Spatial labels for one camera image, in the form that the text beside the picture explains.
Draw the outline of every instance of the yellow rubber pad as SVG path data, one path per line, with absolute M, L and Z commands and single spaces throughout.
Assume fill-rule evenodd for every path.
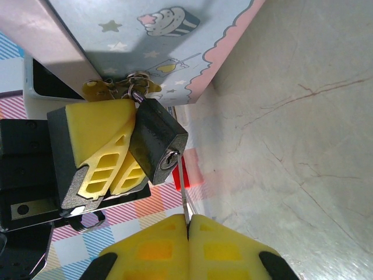
M 75 166 L 89 166 L 79 195 L 96 200 L 106 194 L 127 154 L 135 116 L 128 99 L 66 106 Z
M 173 215 L 100 253 L 118 258 L 106 280 L 188 280 L 188 239 L 183 215 Z
M 123 161 L 121 168 L 119 168 L 118 174 L 115 176 L 109 189 L 112 195 L 125 193 L 137 185 L 139 185 L 145 178 L 145 173 L 133 158 L 130 152 Z
M 189 228 L 189 278 L 193 280 L 271 280 L 259 253 L 274 249 L 205 216 Z

